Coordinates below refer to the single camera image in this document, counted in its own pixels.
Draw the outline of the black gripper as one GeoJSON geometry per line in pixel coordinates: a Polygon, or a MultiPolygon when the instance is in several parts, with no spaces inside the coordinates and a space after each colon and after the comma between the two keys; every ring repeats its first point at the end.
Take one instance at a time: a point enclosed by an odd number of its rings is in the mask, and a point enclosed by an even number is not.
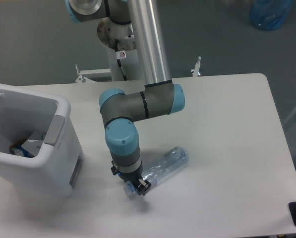
{"type": "Polygon", "coordinates": [[[145,196],[146,193],[151,188],[151,183],[148,180],[142,179],[142,172],[143,172],[143,166],[142,162],[140,164],[136,165],[136,169],[130,171],[129,173],[122,172],[118,169],[118,166],[112,161],[112,167],[111,171],[114,176],[118,175],[124,182],[131,182],[134,184],[138,184],[137,186],[137,193],[139,195],[145,196]]]}

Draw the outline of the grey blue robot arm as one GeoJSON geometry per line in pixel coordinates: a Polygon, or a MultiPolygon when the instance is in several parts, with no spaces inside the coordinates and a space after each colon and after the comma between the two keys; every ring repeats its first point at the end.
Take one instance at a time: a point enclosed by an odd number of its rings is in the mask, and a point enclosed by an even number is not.
{"type": "Polygon", "coordinates": [[[168,68],[154,0],[68,0],[71,19],[98,19],[97,35],[110,55],[112,80],[143,80],[144,90],[127,94],[108,89],[99,97],[112,173],[131,184],[139,195],[151,188],[143,178],[136,121],[182,111],[185,96],[168,68]]]}

